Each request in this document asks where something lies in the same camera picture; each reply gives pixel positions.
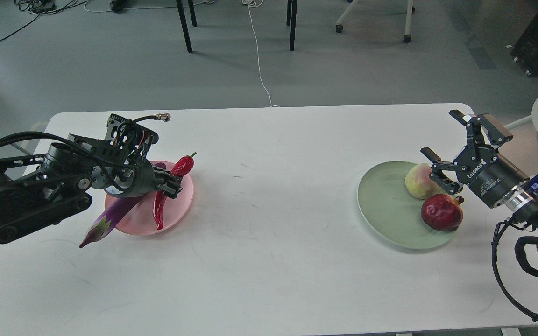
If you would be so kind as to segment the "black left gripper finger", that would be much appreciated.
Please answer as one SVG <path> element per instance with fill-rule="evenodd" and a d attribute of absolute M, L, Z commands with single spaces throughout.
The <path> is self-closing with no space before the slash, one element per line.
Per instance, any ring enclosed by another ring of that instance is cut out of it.
<path fill-rule="evenodd" d="M 172 175 L 165 169 L 154 169 L 153 172 L 155 179 L 154 190 L 161 191 L 170 199 L 177 198 L 182 190 L 182 177 Z"/>

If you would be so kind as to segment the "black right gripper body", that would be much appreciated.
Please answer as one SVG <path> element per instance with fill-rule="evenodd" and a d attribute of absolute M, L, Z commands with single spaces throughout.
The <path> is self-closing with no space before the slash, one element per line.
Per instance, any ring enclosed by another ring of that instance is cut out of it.
<path fill-rule="evenodd" d="M 456 172 L 458 181 L 489 208 L 496 208 L 514 187 L 520 187 L 529 177 L 493 147 L 465 147 L 454 162 L 463 166 Z"/>

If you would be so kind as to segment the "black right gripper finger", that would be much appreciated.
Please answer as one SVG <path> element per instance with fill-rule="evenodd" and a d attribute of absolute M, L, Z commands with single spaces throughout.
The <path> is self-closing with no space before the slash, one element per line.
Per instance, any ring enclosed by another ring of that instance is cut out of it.
<path fill-rule="evenodd" d="M 458 109 L 452 109 L 449 115 L 466 129 L 467 145 L 461 151 L 461 156 L 468 159 L 492 159 L 499 153 L 499 147 L 514 138 L 513 134 L 489 113 L 465 115 Z"/>
<path fill-rule="evenodd" d="M 455 162 L 442 161 L 442 159 L 429 147 L 423 147 L 420 152 L 432 163 L 430 179 L 434 181 L 444 192 L 450 195 L 455 195 L 463 190 L 463 185 L 448 178 L 444 171 L 457 172 L 463 166 L 455 164 Z"/>

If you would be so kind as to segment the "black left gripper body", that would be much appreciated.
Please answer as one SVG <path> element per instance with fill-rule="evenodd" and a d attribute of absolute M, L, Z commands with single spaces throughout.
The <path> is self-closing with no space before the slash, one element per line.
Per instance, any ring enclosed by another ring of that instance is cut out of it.
<path fill-rule="evenodd" d="M 153 165 L 150 161 L 144 161 L 140 168 L 133 170 L 130 177 L 125 178 L 125 180 L 122 181 L 120 176 L 118 176 L 115 179 L 115 183 L 120 189 L 113 185 L 109 185 L 103 188 L 105 193 L 116 198 L 142 196 L 154 190 L 156 187 Z"/>

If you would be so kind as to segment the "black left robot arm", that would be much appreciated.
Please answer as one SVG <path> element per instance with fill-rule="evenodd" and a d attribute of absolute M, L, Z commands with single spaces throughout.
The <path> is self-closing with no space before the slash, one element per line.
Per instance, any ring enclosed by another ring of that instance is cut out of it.
<path fill-rule="evenodd" d="M 171 199 L 181 191 L 182 173 L 147 159 L 158 134 L 146 120 L 167 122 L 168 113 L 107 119 L 103 140 L 70 134 L 19 132 L 0 138 L 0 244 L 13 242 L 87 210 L 89 189 L 101 189 L 116 202 L 99 220 L 106 236 L 147 193 Z"/>

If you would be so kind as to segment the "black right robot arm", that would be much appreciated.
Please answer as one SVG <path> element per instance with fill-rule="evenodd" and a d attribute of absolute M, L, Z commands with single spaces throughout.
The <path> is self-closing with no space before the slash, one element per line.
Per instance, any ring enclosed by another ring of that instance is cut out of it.
<path fill-rule="evenodd" d="M 496 224 L 491 241 L 491 264 L 495 280 L 508 301 L 532 321 L 538 314 L 525 308 L 508 292 L 497 266 L 497 249 L 509 227 L 538 232 L 538 174 L 529 178 L 499 152 L 512 134 L 489 113 L 465 115 L 457 109 L 450 116 L 466 130 L 466 146 L 453 161 L 443 161 L 429 147 L 421 153 L 431 162 L 430 179 L 445 193 L 454 195 L 468 187 L 489 208 L 504 205 L 512 215 Z M 521 269 L 538 277 L 538 236 L 517 238 L 514 254 Z"/>

